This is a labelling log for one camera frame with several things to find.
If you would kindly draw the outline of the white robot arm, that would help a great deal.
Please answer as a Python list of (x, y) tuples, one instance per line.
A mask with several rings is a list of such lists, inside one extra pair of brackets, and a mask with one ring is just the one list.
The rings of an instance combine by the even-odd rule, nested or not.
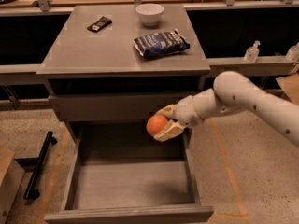
[(235, 71), (220, 73), (213, 87), (189, 95), (157, 112), (169, 118), (153, 137), (163, 142), (181, 135), (205, 120), (247, 109), (285, 138), (299, 146), (299, 106), (267, 93)]

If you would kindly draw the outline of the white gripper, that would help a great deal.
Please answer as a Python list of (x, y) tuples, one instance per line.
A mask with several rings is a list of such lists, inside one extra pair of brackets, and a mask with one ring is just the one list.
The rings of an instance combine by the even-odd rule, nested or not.
[(175, 105), (171, 104), (158, 110), (157, 115), (163, 115), (168, 119), (176, 119), (177, 121), (169, 120), (163, 129), (154, 135), (154, 139), (164, 142), (181, 135), (185, 127), (193, 128), (202, 124), (204, 120), (199, 112), (201, 105), (202, 97), (194, 95), (181, 99)]

